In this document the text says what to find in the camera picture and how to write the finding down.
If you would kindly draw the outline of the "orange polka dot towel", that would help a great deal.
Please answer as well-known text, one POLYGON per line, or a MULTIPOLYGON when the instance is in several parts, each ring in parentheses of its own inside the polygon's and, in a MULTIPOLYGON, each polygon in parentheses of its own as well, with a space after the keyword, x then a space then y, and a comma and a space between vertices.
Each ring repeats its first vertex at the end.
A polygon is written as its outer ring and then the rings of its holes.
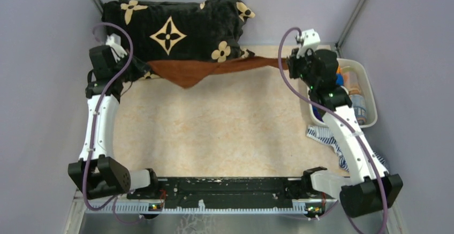
POLYGON ((353 67, 345 66, 341 68, 344 86, 350 95, 361 95, 362 89, 359 85, 358 75, 353 67))

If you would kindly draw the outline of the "orange blue patterned towel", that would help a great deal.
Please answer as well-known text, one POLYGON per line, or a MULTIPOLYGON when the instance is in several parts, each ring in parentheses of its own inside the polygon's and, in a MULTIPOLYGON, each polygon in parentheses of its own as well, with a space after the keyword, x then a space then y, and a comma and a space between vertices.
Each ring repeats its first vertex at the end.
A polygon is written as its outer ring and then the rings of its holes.
POLYGON ((352 102, 358 124, 365 125, 367 122, 367 108, 365 98, 359 94, 352 94, 350 95, 350 100, 352 102))

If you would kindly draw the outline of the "brown towel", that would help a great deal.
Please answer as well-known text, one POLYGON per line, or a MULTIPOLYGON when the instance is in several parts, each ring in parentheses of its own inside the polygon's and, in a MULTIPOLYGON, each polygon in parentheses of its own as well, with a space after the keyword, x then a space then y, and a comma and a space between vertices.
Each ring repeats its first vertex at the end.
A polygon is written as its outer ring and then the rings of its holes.
POLYGON ((266 66, 279 68, 277 58, 261 56, 230 59, 221 63, 195 60, 157 60, 148 61, 147 64, 154 74, 183 89, 194 87, 210 75, 236 73, 266 66))

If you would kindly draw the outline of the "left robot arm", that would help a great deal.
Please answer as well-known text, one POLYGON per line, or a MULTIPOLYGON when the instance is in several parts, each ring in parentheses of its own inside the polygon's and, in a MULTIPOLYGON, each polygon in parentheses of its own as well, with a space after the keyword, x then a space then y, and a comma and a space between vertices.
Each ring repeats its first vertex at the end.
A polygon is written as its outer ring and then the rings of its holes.
POLYGON ((87 77, 85 97, 88 121, 85 140, 76 162, 67 173, 85 199, 93 200, 140 191, 146 198, 159 195, 161 185, 151 168, 131 171, 114 156, 114 124, 119 109, 123 75, 131 56, 121 47, 107 44, 91 48, 92 70, 87 77))

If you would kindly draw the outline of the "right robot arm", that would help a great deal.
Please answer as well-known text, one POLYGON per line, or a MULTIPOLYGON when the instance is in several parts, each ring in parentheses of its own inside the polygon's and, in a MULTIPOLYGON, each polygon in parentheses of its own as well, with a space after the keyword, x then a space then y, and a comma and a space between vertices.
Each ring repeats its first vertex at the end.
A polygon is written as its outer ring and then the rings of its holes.
POLYGON ((350 218, 387 212, 402 190, 403 181, 400 175, 389 173, 368 144, 348 92, 336 82, 339 63, 335 52, 307 49, 300 54, 294 48, 285 62, 289 77, 301 79, 308 86, 302 99, 321 112, 350 174, 338 176, 324 167, 306 170, 301 183, 303 194, 314 198, 323 192, 336 198, 350 218))

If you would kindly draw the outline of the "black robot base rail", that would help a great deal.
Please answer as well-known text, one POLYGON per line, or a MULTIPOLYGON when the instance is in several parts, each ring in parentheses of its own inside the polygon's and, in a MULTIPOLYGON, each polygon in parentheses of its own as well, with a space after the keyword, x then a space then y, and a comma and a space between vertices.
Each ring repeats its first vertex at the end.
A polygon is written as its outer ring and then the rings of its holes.
POLYGON ((155 186, 127 195, 152 200, 166 214, 280 214, 318 220, 331 197, 309 191, 300 177, 161 177, 155 186))

